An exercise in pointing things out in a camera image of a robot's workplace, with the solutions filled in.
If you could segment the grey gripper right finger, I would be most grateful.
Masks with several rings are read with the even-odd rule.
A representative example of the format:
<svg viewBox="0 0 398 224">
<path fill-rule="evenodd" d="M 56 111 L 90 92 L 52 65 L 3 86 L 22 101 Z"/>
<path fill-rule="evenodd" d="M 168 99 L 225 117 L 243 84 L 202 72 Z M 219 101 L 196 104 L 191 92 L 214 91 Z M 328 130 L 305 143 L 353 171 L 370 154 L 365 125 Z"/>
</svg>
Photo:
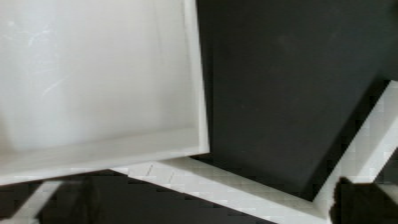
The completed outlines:
<svg viewBox="0 0 398 224">
<path fill-rule="evenodd" d="M 331 224 L 398 224 L 398 203 L 372 183 L 339 178 L 330 221 Z"/>
</svg>

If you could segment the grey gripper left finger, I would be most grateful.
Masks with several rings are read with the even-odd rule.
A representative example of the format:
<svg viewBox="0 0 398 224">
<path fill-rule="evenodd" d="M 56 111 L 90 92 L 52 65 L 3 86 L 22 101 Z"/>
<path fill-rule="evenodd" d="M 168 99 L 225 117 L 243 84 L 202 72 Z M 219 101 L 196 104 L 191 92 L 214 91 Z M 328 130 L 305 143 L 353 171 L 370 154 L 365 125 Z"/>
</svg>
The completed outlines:
<svg viewBox="0 0 398 224">
<path fill-rule="evenodd" d="M 68 178 L 38 212 L 40 224 L 90 224 L 92 188 L 84 177 Z"/>
</svg>

